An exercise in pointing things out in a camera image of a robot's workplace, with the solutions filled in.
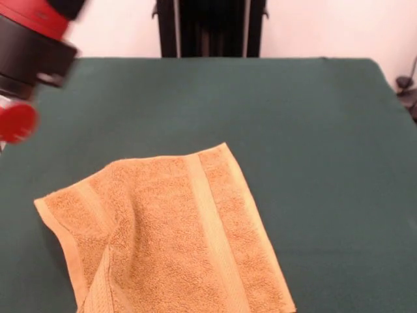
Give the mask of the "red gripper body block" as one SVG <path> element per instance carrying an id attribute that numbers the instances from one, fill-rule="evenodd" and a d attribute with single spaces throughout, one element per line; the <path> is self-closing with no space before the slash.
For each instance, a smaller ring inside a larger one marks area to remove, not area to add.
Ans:
<path id="1" fill-rule="evenodd" d="M 19 143 L 28 138 L 36 128 L 38 114 L 30 104 L 13 102 L 1 107 L 1 141 Z"/>

